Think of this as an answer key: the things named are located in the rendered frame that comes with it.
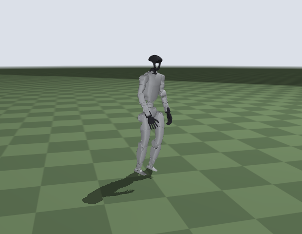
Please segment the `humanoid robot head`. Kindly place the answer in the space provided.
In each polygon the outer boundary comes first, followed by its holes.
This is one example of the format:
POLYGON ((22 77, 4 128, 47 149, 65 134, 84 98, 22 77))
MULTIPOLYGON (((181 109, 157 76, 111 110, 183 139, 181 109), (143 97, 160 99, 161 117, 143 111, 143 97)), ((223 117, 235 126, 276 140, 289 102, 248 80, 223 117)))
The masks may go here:
POLYGON ((157 75, 156 71, 159 70, 162 59, 157 55, 152 55, 152 56, 149 57, 149 61, 153 62, 153 66, 154 66, 154 68, 151 68, 149 70, 149 72, 153 71, 154 73, 152 73, 152 74, 157 75), (158 68, 156 68, 156 66, 155 66, 156 63, 159 63, 158 68))

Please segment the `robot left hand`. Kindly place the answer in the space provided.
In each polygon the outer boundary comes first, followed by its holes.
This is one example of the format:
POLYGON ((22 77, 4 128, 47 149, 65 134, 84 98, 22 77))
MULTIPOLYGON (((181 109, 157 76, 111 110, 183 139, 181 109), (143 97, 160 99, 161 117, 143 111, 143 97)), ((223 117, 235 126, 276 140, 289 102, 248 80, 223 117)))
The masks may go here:
POLYGON ((171 114, 170 114, 170 109, 169 109, 169 107, 167 108, 167 112, 165 112, 165 113, 167 113, 167 119, 168 119, 168 122, 166 123, 167 125, 170 125, 171 123, 172 123, 172 116, 171 116, 171 114))

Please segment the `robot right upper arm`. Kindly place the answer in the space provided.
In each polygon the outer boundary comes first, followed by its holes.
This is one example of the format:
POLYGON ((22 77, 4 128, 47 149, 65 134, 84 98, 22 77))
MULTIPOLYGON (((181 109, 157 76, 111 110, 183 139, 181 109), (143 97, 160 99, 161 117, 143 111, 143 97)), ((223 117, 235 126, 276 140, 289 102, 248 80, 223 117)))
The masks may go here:
MULTIPOLYGON (((141 75, 139 77, 139 88, 138 88, 138 94, 137 94, 137 97, 140 93, 143 93, 143 91, 145 90, 145 86, 146 86, 146 83, 148 82, 149 80, 149 75, 141 75)), ((145 97, 145 95, 144 95, 145 97)))

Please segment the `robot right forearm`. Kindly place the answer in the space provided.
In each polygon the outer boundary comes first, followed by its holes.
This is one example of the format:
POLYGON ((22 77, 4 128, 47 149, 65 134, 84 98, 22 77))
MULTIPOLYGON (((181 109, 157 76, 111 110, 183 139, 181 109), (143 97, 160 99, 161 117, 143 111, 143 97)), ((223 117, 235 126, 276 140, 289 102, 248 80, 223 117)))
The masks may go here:
POLYGON ((144 94, 143 93, 140 93, 138 95, 138 98, 139 98, 139 103, 141 104, 141 107, 143 108, 143 111, 145 112, 146 116, 150 116, 150 113, 149 113, 149 109, 147 107, 147 104, 146 104, 146 100, 145 100, 145 97, 144 97, 144 94))

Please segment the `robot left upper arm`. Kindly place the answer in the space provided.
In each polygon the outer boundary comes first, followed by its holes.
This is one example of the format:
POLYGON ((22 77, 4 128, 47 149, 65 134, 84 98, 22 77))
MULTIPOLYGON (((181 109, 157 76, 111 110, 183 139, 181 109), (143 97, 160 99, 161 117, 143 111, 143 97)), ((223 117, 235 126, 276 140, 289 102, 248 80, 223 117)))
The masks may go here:
POLYGON ((160 97, 163 97, 163 96, 166 96, 166 91, 164 90, 164 87, 165 87, 165 84, 164 84, 164 80, 165 80, 165 76, 162 75, 162 80, 161 80, 161 85, 160 85, 160 90, 159 90, 159 96, 160 97))

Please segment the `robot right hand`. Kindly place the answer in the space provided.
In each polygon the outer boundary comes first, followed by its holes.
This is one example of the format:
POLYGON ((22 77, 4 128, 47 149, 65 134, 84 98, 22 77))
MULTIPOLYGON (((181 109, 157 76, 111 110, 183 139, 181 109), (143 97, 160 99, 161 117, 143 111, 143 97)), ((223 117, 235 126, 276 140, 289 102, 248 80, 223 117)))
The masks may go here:
MULTIPOLYGON (((149 113, 150 113, 150 111, 149 111, 149 113)), ((145 114, 145 116, 146 116, 146 114, 145 114)), ((154 119, 154 117, 152 117, 152 115, 151 115, 151 113, 150 113, 150 116, 146 116, 146 118, 148 118, 148 124, 149 124, 149 126, 150 126, 150 129, 154 129, 154 127, 155 127, 155 129, 156 129, 156 126, 158 127, 158 125, 156 124, 156 122, 155 121, 157 121, 158 123, 159 123, 159 121, 158 120, 156 120, 156 119, 154 119), (155 124, 154 124, 155 123, 155 124), (151 125, 150 125, 151 124, 151 125), (154 125, 154 127, 153 127, 153 125, 154 125), (155 126, 156 125, 156 126, 155 126), (151 126, 152 126, 152 128, 151 128, 151 126)))

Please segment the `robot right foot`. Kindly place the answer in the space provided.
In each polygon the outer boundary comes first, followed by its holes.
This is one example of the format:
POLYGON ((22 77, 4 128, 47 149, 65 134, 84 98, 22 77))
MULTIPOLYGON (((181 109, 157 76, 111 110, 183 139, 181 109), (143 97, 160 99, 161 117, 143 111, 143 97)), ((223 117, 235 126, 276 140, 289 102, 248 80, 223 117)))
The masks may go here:
POLYGON ((141 174, 141 175, 146 175, 146 173, 143 172, 141 169, 136 170, 136 168, 135 168, 134 171, 137 172, 137 173, 139 173, 139 174, 141 174))

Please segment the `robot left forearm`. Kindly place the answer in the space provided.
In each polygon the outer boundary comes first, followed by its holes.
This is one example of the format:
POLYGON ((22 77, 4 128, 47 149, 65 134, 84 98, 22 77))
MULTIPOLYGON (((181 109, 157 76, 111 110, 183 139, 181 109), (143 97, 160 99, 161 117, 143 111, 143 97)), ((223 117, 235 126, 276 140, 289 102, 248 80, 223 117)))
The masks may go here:
POLYGON ((168 101, 167 101, 167 95, 163 96, 161 98, 161 100, 162 100, 162 103, 163 103, 164 111, 167 112, 167 108, 169 107, 168 101))

